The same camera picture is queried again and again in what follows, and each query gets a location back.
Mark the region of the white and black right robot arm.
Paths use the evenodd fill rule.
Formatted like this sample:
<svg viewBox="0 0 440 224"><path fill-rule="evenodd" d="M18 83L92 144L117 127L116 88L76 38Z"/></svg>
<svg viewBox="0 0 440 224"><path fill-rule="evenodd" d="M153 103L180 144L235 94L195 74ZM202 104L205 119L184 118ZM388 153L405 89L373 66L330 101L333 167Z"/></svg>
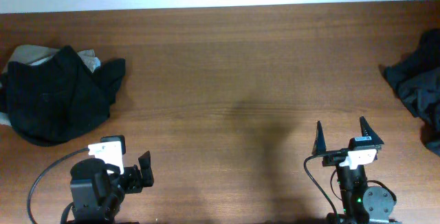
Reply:
<svg viewBox="0 0 440 224"><path fill-rule="evenodd" d="M361 135L351 138L346 148L327 150L322 124L317 122L311 156L304 160L303 167L332 208L325 218L326 223L396 223L390 218L397 203L395 193L382 182L367 179L364 168L377 160L384 142L363 116L360 117L360 129ZM322 159L324 167L335 168L332 176L338 178L341 214L307 168L307 162L317 158Z"/></svg>

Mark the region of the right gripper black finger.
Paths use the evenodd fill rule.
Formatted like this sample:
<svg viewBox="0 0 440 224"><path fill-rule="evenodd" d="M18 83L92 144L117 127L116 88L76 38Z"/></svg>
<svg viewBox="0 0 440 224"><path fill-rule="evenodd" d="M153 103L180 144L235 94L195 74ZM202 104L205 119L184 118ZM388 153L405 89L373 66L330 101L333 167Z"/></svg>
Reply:
<svg viewBox="0 0 440 224"><path fill-rule="evenodd" d="M322 124L320 121L317 121L316 126L316 138L313 143L312 155L321 155L327 151L325 137L322 129Z"/></svg>
<svg viewBox="0 0 440 224"><path fill-rule="evenodd" d="M378 136L378 134L370 127L369 123L366 121L364 116L360 117L360 128L361 133L364 137L369 136L374 145L384 145L383 140Z"/></svg>

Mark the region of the black shorts with patterned waistband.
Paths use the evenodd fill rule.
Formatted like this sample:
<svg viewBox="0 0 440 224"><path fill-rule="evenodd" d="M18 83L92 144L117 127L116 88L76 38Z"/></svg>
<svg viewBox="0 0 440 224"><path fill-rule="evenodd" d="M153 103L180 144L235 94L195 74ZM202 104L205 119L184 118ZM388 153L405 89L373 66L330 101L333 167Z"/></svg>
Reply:
<svg viewBox="0 0 440 224"><path fill-rule="evenodd" d="M29 143L63 144L109 118L125 73L123 58L91 71L70 46L40 65L11 62L1 75L1 111Z"/></svg>

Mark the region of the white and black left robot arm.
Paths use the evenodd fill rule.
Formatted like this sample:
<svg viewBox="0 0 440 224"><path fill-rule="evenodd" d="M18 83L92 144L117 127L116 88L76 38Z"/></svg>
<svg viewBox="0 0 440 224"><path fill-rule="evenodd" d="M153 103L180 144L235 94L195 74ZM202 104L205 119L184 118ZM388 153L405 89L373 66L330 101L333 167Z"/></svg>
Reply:
<svg viewBox="0 0 440 224"><path fill-rule="evenodd" d="M123 171L102 159L78 162L70 170L73 201L63 210L61 223L112 224L127 194L141 193L153 186L151 154L146 151L139 164Z"/></svg>

